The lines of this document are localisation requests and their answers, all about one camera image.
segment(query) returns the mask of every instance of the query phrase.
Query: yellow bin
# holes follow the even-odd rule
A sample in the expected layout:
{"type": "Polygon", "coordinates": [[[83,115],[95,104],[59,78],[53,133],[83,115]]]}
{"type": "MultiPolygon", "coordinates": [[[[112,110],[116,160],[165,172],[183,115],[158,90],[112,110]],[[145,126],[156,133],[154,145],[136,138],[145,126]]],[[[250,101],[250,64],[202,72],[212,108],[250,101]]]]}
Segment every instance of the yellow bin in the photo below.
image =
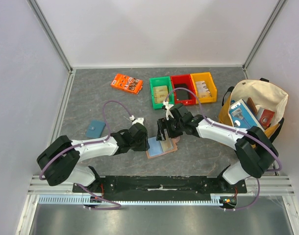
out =
{"type": "Polygon", "coordinates": [[[213,81],[212,75],[210,72],[200,72],[200,73],[192,73],[190,74],[192,81],[193,81],[193,86],[196,91],[196,94],[198,96],[198,90],[195,85],[195,82],[200,82],[200,81],[205,81],[207,88],[209,89],[210,94],[212,97],[207,97],[207,98],[199,98],[201,103],[212,103],[217,101],[217,88],[215,86],[215,83],[213,81]]]}

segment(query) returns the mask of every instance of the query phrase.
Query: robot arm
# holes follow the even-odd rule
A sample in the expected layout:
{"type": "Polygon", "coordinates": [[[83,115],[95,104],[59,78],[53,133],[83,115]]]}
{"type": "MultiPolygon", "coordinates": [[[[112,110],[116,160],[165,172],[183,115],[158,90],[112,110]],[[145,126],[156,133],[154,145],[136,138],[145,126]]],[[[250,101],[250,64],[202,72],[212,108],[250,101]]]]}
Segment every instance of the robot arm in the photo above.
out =
{"type": "Polygon", "coordinates": [[[278,152],[270,140],[266,137],[264,132],[256,126],[247,130],[228,127],[224,124],[214,122],[209,118],[207,121],[201,115],[193,116],[181,103],[176,104],[171,108],[169,107],[167,111],[169,112],[169,118],[167,119],[165,117],[157,121],[158,140],[165,140],[165,130],[167,130],[170,138],[181,136],[183,132],[185,132],[187,135],[217,141],[235,150],[239,161],[236,164],[229,166],[220,174],[220,177],[230,185],[234,185],[238,181],[249,176],[260,178],[274,162],[274,158],[261,146],[253,148],[252,145],[254,145],[255,142],[251,139],[240,133],[233,133],[228,129],[233,128],[234,130],[255,137],[278,156],[278,152]]]}
{"type": "Polygon", "coordinates": [[[126,153],[130,149],[148,150],[147,130],[143,122],[143,118],[137,118],[129,129],[111,133],[108,139],[103,137],[87,141],[72,141],[67,136],[60,136],[37,158],[37,163],[43,169],[57,154],[69,149],[46,169],[44,176],[48,184],[55,186],[67,181],[88,186],[94,180],[98,180],[99,176],[92,167],[84,167],[78,163],[98,156],[126,153]]]}

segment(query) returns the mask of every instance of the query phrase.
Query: reflective metal surface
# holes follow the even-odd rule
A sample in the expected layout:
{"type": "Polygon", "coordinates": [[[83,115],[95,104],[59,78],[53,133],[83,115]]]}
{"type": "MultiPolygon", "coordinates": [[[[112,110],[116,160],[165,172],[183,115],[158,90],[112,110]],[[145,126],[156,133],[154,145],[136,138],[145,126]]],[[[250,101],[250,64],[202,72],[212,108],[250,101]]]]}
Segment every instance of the reflective metal surface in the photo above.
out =
{"type": "MultiPolygon", "coordinates": [[[[250,197],[240,197],[239,205],[250,197]]],[[[30,235],[293,235],[281,197],[248,210],[203,206],[123,206],[89,211],[80,205],[38,205],[30,235]]]]}

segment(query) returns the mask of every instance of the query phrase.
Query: yellow bag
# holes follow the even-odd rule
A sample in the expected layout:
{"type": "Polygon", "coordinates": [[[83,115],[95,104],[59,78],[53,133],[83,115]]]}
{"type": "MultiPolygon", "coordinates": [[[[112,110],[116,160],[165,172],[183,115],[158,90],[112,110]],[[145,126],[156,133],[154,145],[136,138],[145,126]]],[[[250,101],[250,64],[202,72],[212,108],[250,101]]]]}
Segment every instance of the yellow bag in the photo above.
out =
{"type": "Polygon", "coordinates": [[[264,131],[265,135],[273,142],[284,122],[283,114],[288,102],[288,94],[264,78],[260,80],[243,80],[235,87],[229,87],[224,96],[228,92],[231,92],[231,94],[225,103],[223,97],[223,107],[218,116],[219,122],[233,126],[229,114],[231,100],[238,101],[243,99],[247,101],[251,97],[257,109],[263,107],[275,112],[270,127],[264,131]]]}

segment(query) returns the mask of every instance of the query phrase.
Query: orange package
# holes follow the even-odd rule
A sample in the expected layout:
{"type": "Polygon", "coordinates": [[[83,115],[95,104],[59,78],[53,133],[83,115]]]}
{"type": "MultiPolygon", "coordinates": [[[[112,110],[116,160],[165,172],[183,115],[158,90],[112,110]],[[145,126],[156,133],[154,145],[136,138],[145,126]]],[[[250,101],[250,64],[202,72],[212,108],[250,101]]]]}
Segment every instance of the orange package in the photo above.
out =
{"type": "Polygon", "coordinates": [[[111,86],[125,92],[138,94],[143,87],[143,81],[123,74],[117,74],[111,86]]]}

